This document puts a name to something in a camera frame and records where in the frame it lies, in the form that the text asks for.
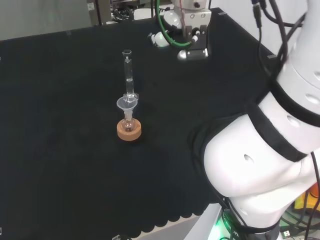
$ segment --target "green light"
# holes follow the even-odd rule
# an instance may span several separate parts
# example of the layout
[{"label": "green light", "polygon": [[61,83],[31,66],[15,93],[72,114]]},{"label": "green light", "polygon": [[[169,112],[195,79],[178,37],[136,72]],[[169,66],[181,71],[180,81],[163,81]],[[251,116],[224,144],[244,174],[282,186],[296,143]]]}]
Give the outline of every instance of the green light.
[{"label": "green light", "polygon": [[221,219],[216,223],[216,225],[212,228],[208,240],[219,240],[221,238]]}]

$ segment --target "black tablecloth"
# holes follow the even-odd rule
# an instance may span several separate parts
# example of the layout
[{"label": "black tablecloth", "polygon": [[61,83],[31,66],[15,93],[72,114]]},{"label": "black tablecloth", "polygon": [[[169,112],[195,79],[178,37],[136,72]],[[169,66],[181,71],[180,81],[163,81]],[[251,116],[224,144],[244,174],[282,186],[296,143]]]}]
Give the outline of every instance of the black tablecloth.
[{"label": "black tablecloth", "polygon": [[[243,111],[266,79],[257,41],[213,10],[209,60],[149,46],[152,20],[0,42],[1,225],[6,240],[136,237],[214,202],[187,145],[198,124]],[[131,49],[134,116],[120,140],[116,101]]]}]

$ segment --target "cable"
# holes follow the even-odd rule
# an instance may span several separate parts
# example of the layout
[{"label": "cable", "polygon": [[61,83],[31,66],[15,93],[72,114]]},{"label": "cable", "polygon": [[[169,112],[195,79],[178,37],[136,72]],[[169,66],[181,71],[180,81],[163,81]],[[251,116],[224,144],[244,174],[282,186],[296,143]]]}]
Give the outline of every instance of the cable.
[{"label": "cable", "polygon": [[[280,232],[281,232],[281,233],[283,233],[283,232],[285,232],[285,231],[290,231],[291,233],[292,233],[292,232],[297,232],[297,234],[299,234],[299,233],[301,233],[301,232],[304,232],[304,231],[307,229],[306,226],[300,226],[300,225],[290,229],[290,227],[291,227],[291,225],[293,225],[293,223],[290,222],[290,221],[288,221],[287,219],[285,219],[285,218],[283,218],[283,217],[281,217],[280,219],[281,219],[282,221],[283,221],[283,219],[284,219],[284,222],[288,224],[288,226],[281,226],[281,227],[280,227]],[[316,223],[316,224],[314,224],[314,225],[311,225],[311,226],[310,226],[310,230],[320,230],[320,223]]]},{"label": "cable", "polygon": [[[304,224],[304,225],[308,225],[305,221],[303,221],[304,216],[306,214],[306,210],[307,210],[307,202],[308,202],[308,195],[309,195],[309,191],[307,190],[305,192],[304,195],[304,201],[303,201],[303,210],[302,210],[302,214],[300,216],[300,218],[297,220],[297,222],[292,226],[292,228],[295,228],[297,226],[299,226],[300,223]],[[286,212],[288,215],[290,215],[293,219],[296,219],[295,216],[289,212]]]},{"label": "cable", "polygon": [[[314,171],[315,171],[315,177],[316,177],[316,182],[317,182],[317,185],[318,185],[318,192],[320,193],[320,176],[319,176],[319,170],[318,170],[318,165],[317,165],[317,160],[316,160],[316,156],[315,156],[315,153],[314,152],[311,152],[311,157],[312,157],[312,161],[313,161],[313,166],[314,166]],[[306,226],[306,230],[305,230],[305,235],[304,235],[304,239],[305,240],[308,240],[308,235],[309,235],[309,231],[310,231],[310,227],[311,227],[311,222],[312,222],[312,218],[319,206],[319,203],[320,203],[320,197],[318,197],[315,205],[314,205],[314,208],[311,212],[311,215],[309,217],[309,221],[308,221],[308,224]]]},{"label": "cable", "polygon": [[[278,21],[268,13],[266,8],[263,8],[262,11],[263,11],[263,13],[264,13],[264,15],[266,16],[267,19],[269,19],[271,22],[273,22],[275,24],[278,24]],[[287,22],[284,22],[283,25],[285,27],[290,27],[290,28],[292,28],[294,26],[293,23],[287,23]]]},{"label": "cable", "polygon": [[257,58],[258,58],[258,62],[259,62],[260,68],[264,71],[264,73],[267,76],[270,76],[271,72],[265,66],[264,61],[263,61],[262,56],[261,56],[261,45],[262,45],[261,41],[262,41],[262,29],[261,29],[261,27],[259,27],[259,43],[258,43],[258,49],[257,49]]},{"label": "cable", "polygon": [[280,11],[279,11],[279,8],[277,6],[276,1],[275,0],[269,0],[269,1],[270,1],[270,5],[272,7],[272,10],[274,12],[274,15],[275,15],[275,19],[277,20],[277,24],[279,26],[282,45],[283,45],[282,61],[285,62],[287,60],[287,56],[288,56],[288,40],[287,40],[287,36],[286,36],[284,22],[282,20],[282,17],[281,17],[281,14],[280,14]]},{"label": "cable", "polygon": [[100,8],[99,8],[99,1],[95,0],[94,2],[95,2],[95,7],[96,7],[96,14],[98,15],[99,26],[102,26],[101,14],[100,14]]},{"label": "cable", "polygon": [[186,23],[185,23],[185,13],[182,10],[182,0],[180,0],[180,12],[181,12],[181,17],[182,17],[182,27],[185,28],[186,27]]},{"label": "cable", "polygon": [[[150,7],[138,7],[138,8],[136,8],[136,10],[137,9],[150,9]],[[170,9],[170,7],[168,6],[168,7],[166,7],[166,8],[161,8],[161,7],[159,7],[159,11],[160,11],[160,13],[163,13],[163,12],[166,12],[166,11],[169,11],[169,10],[171,10]]]},{"label": "cable", "polygon": [[186,43],[178,43],[176,41],[174,41],[166,32],[165,27],[161,21],[160,18],[160,12],[159,12],[159,5],[160,5],[160,0],[155,0],[155,17],[156,20],[158,21],[159,25],[160,25],[160,30],[161,33],[163,35],[163,37],[165,38],[165,40],[173,47],[176,48],[180,48],[180,49],[187,49],[191,46],[191,42],[188,41]]},{"label": "cable", "polygon": [[151,18],[154,18],[154,0],[150,0]]},{"label": "cable", "polygon": [[133,21],[135,19],[134,12],[127,5],[121,6],[122,10],[115,9],[113,13],[113,21],[121,23],[123,21]]},{"label": "cable", "polygon": [[[277,21],[277,19],[275,19],[273,16],[271,16],[268,13],[266,0],[259,0],[259,2],[260,2],[261,9],[262,9],[264,15],[266,16],[266,18],[269,19],[271,22],[273,22],[275,24],[278,24],[279,22]],[[284,22],[283,25],[285,27],[292,28],[295,24]]]},{"label": "cable", "polygon": [[[290,29],[290,31],[288,32],[288,34],[286,35],[286,40],[289,41],[289,39],[292,37],[292,35],[294,34],[294,32],[297,30],[298,26],[305,20],[306,17],[306,13],[304,13],[294,24],[294,26]],[[282,66],[284,65],[285,61],[284,59],[281,60],[281,56],[284,54],[284,45],[282,43],[278,55],[276,57],[276,61],[278,64],[278,66],[276,66],[276,68],[278,68],[277,74],[280,72]]]},{"label": "cable", "polygon": [[288,221],[287,219],[285,219],[284,217],[280,217],[281,221],[285,222],[286,224],[288,224],[289,226],[291,226],[293,223]]}]

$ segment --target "glass funnel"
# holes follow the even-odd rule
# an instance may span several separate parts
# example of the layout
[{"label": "glass funnel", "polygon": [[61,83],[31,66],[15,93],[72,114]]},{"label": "glass funnel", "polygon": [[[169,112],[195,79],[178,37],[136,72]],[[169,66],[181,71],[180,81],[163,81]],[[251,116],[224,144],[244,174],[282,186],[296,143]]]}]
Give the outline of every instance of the glass funnel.
[{"label": "glass funnel", "polygon": [[137,103],[138,100],[132,95],[120,97],[116,102],[116,105],[124,112],[124,119],[121,123],[121,126],[126,132],[132,132],[137,127],[136,121],[132,118],[133,109]]}]

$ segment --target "black cable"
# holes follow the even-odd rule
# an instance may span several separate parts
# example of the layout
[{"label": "black cable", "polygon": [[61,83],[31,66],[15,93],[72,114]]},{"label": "black cable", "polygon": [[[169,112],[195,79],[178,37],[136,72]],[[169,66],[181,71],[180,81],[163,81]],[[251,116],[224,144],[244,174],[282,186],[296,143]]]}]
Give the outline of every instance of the black cable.
[{"label": "black cable", "polygon": [[280,217],[281,221],[285,222],[286,224],[288,224],[289,226],[291,226],[293,223],[290,222],[289,220],[285,219],[283,216]]},{"label": "black cable", "polygon": [[[293,25],[293,27],[290,29],[290,31],[288,32],[288,34],[286,35],[286,40],[289,41],[289,39],[292,37],[292,35],[294,34],[294,32],[297,30],[298,26],[305,20],[306,14],[304,13]],[[285,61],[284,59],[281,60],[281,56],[284,54],[284,45],[282,43],[278,55],[276,57],[276,61],[278,64],[278,66],[276,66],[276,71],[277,74],[280,72],[282,66],[284,65]]]},{"label": "black cable", "polygon": [[303,221],[303,219],[304,219],[304,216],[305,216],[306,210],[307,210],[308,195],[309,195],[309,191],[306,191],[305,195],[304,195],[302,214],[301,214],[301,216],[300,216],[300,218],[298,220],[295,218],[295,216],[293,214],[291,214],[289,212],[286,212],[286,214],[290,215],[290,217],[292,217],[293,219],[297,220],[297,222],[292,226],[292,228],[295,228],[295,227],[299,226],[300,223],[302,223],[302,224],[307,226],[307,223],[305,221]]},{"label": "black cable", "polygon": [[[296,226],[296,227],[294,227],[294,228],[290,228],[291,227],[291,225],[293,225],[293,223],[292,222],[290,222],[290,221],[288,221],[287,219],[285,219],[285,218],[280,218],[281,220],[285,220],[286,221],[286,223],[288,224],[288,226],[281,226],[280,227],[280,232],[281,233],[283,233],[283,232],[285,232],[285,231],[289,231],[289,232],[294,232],[294,231],[298,231],[298,233],[301,233],[301,232],[304,232],[306,229],[307,229],[307,227],[306,226]],[[310,226],[310,230],[320,230],[320,223],[316,223],[316,224],[314,224],[314,225],[311,225]]]},{"label": "black cable", "polygon": [[[267,19],[269,19],[271,22],[273,22],[275,24],[278,24],[278,21],[268,13],[266,8],[262,9],[262,11],[263,11],[263,13],[264,13],[264,15],[266,16]],[[283,25],[285,27],[290,27],[290,28],[292,28],[294,26],[293,23],[287,23],[287,22],[284,22]]]},{"label": "black cable", "polygon": [[135,15],[134,15],[133,11],[127,5],[124,5],[123,9],[128,13],[128,16],[129,16],[128,20],[129,21],[132,21],[135,19]]},{"label": "black cable", "polygon": [[100,8],[99,8],[99,1],[98,0],[95,0],[95,6],[96,6],[96,14],[98,15],[99,26],[102,26]]},{"label": "black cable", "polygon": [[[266,0],[259,0],[260,2],[260,6],[261,6],[261,9],[264,13],[264,15],[273,23],[275,24],[278,24],[278,21],[277,19],[275,19],[273,16],[271,16],[268,11],[267,11],[267,3],[266,3]],[[284,22],[283,23],[285,27],[293,27],[295,24],[292,24],[292,23],[287,23],[287,22]]]},{"label": "black cable", "polygon": [[154,18],[154,0],[150,0],[151,18]]},{"label": "black cable", "polygon": [[287,40],[287,36],[286,36],[285,25],[282,20],[282,17],[281,17],[281,14],[280,14],[280,11],[279,11],[279,8],[277,6],[276,1],[275,0],[269,0],[269,1],[270,1],[270,5],[272,7],[272,10],[274,12],[274,15],[275,15],[275,19],[277,20],[277,24],[279,26],[282,45],[283,45],[282,61],[285,62],[287,60],[287,56],[288,56],[288,40]]},{"label": "black cable", "polygon": [[261,55],[261,45],[262,44],[261,44],[261,41],[262,41],[262,29],[261,29],[261,27],[259,27],[259,43],[258,43],[258,49],[257,49],[257,58],[258,58],[258,62],[259,62],[260,68],[269,77],[271,75],[271,72],[265,66],[264,61],[262,59],[262,55]]},{"label": "black cable", "polygon": [[[137,9],[150,9],[150,7],[139,7],[139,8],[137,8]],[[171,9],[170,9],[170,7],[168,6],[168,7],[166,7],[166,8],[161,8],[161,7],[159,7],[159,10],[160,10],[160,13],[163,13],[163,12],[169,11],[169,10],[171,10]]]},{"label": "black cable", "polygon": [[[319,176],[319,170],[318,170],[318,165],[317,165],[317,160],[316,160],[316,156],[314,154],[314,152],[311,152],[311,157],[312,157],[312,161],[313,161],[313,166],[314,166],[314,171],[315,171],[315,177],[316,177],[316,182],[317,182],[317,185],[318,185],[318,192],[320,193],[320,176]],[[315,205],[314,205],[314,208],[311,212],[311,215],[309,217],[309,221],[308,221],[308,224],[306,226],[306,230],[305,230],[305,235],[304,235],[304,239],[305,240],[308,240],[308,235],[309,235],[309,231],[310,231],[310,227],[311,227],[311,222],[312,222],[312,218],[319,206],[319,203],[320,203],[320,197],[318,197]]]},{"label": "black cable", "polygon": [[113,20],[116,22],[120,22],[123,21],[125,19],[123,19],[123,16],[119,13],[118,9],[113,10]]}]

